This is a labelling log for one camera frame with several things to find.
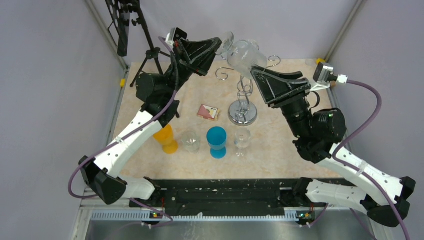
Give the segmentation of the clear small wine glass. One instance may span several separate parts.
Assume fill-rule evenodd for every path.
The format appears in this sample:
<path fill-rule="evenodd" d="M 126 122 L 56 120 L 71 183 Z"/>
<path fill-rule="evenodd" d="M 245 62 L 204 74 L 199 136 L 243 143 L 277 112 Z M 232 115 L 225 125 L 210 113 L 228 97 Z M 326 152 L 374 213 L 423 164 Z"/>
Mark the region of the clear small wine glass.
<path fill-rule="evenodd" d="M 235 132 L 234 144 L 236 147 L 236 156 L 243 157 L 251 142 L 251 132 L 247 128 L 240 128 Z"/>

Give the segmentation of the blue wine glass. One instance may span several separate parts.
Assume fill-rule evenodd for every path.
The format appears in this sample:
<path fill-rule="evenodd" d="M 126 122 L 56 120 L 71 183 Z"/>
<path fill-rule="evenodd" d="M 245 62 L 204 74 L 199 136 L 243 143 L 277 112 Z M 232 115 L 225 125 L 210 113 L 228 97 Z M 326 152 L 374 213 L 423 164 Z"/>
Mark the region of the blue wine glass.
<path fill-rule="evenodd" d="M 222 159 L 226 155 L 227 133 L 224 128 L 220 126 L 210 128 L 206 134 L 206 140 L 213 158 Z"/>

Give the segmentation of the clear patterned wine glass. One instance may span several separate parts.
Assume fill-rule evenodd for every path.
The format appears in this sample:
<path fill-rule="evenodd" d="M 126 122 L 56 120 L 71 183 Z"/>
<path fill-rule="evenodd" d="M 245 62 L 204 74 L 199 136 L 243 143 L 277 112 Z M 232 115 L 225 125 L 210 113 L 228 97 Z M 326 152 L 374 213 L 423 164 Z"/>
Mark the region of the clear patterned wine glass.
<path fill-rule="evenodd" d="M 183 147 L 189 153 L 197 153 L 200 149 L 200 138 L 194 131 L 186 131 L 181 136 Z"/>

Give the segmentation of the yellow wine glass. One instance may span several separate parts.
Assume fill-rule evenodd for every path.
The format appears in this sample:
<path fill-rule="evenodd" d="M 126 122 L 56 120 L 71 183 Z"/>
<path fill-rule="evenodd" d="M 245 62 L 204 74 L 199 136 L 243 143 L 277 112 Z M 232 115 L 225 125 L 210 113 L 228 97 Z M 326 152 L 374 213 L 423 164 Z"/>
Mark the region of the yellow wine glass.
<path fill-rule="evenodd" d="M 166 154 L 174 154 L 178 150 L 178 142 L 174 138 L 173 129 L 170 124 L 153 135 L 153 138 L 162 146 Z"/>

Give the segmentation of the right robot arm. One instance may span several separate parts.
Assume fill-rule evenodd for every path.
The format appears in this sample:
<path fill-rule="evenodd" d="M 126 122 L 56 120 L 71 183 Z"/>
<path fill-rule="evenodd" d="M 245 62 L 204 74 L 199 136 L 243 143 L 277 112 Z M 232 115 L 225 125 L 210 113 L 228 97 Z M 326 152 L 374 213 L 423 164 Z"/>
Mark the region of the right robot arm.
<path fill-rule="evenodd" d="M 378 170 L 346 149 L 346 119 L 338 108 L 312 111 L 307 96 L 311 84 L 301 72 L 279 73 L 256 66 L 251 75 L 264 102 L 280 109 L 294 135 L 300 157 L 338 173 L 349 185 L 301 178 L 293 187 L 299 206 L 324 203 L 366 214 L 386 227 L 404 226 L 416 182 Z"/>

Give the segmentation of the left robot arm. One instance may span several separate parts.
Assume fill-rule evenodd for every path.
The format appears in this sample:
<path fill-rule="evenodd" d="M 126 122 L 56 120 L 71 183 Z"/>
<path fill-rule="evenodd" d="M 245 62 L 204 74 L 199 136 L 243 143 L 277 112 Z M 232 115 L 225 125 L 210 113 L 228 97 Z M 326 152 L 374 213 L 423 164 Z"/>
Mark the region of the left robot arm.
<path fill-rule="evenodd" d="M 161 194 L 151 180 L 126 181 L 119 174 L 134 153 L 177 116 L 177 92 L 193 74 L 208 74 L 221 44 L 218 37 L 201 41 L 177 39 L 165 73 L 142 73 L 135 78 L 136 97 L 143 102 L 141 109 L 107 147 L 79 161 L 84 182 L 106 205 L 122 198 L 141 199 L 149 207 L 160 202 Z"/>

